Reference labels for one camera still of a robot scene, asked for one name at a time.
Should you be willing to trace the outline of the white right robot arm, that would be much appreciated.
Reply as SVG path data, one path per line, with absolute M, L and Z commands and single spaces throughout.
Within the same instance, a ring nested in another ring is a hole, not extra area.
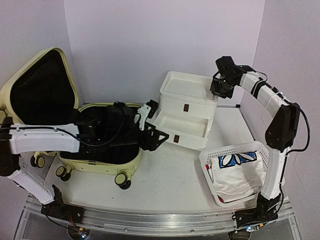
M 288 156 L 297 135 L 300 116 L 307 118 L 297 103 L 290 102 L 276 87 L 262 78 L 262 72 L 248 65 L 237 65 L 231 56 L 222 56 L 215 62 L 217 72 L 212 77 L 210 91 L 220 98 L 232 98 L 239 86 L 261 103 L 272 117 L 265 132 L 269 149 L 266 179 L 257 196 L 256 207 L 238 210 L 234 217 L 238 228 L 265 224 L 278 218 L 284 201 L 283 178 Z

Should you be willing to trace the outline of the white three-drawer storage cabinet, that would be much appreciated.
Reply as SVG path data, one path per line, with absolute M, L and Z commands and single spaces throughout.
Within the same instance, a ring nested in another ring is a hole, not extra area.
M 210 92 L 209 76 L 169 71 L 159 90 L 157 129 L 169 134 L 168 143 L 202 151 L 207 147 L 218 97 Z

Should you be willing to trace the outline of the white printed t-shirt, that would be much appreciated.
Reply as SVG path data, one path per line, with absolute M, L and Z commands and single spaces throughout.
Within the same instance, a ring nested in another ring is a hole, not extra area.
M 266 172 L 258 151 L 215 156 L 209 159 L 213 188 L 223 203 L 257 194 Z

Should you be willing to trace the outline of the white plastic mesh basket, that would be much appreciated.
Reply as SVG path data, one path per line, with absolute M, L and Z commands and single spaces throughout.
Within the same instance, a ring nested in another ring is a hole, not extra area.
M 288 151 L 250 141 L 204 150 L 199 161 L 214 201 L 226 208 L 258 195 L 268 201 L 278 197 Z

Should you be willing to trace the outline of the pale green hard-shell suitcase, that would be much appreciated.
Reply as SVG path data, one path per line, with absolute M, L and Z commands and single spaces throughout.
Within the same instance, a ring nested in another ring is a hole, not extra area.
M 16 72 L 2 87 L 0 100 L 15 121 L 26 125 L 76 125 L 79 109 L 85 106 L 80 105 L 67 57 L 58 47 L 39 52 Z M 140 165 L 141 153 L 141 148 L 92 153 L 58 151 L 62 166 L 55 173 L 63 181 L 70 179 L 72 170 L 109 174 L 126 190 Z

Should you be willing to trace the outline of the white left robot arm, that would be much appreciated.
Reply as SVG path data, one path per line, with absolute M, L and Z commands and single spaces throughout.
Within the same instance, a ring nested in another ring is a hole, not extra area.
M 69 152 L 93 153 L 106 149 L 138 145 L 142 150 L 155 151 L 168 138 L 169 134 L 156 129 L 146 120 L 151 118 L 158 104 L 151 100 L 133 112 L 123 102 L 111 105 L 107 123 L 85 122 L 86 131 L 80 134 L 81 123 L 65 125 L 24 125 L 13 123 L 6 117 L 0 128 L 0 175 L 12 179 L 42 204 L 41 211 L 46 216 L 57 219 L 80 211 L 81 207 L 65 204 L 62 192 L 55 185 L 47 183 L 26 167 L 19 165 L 21 153 L 26 152 Z

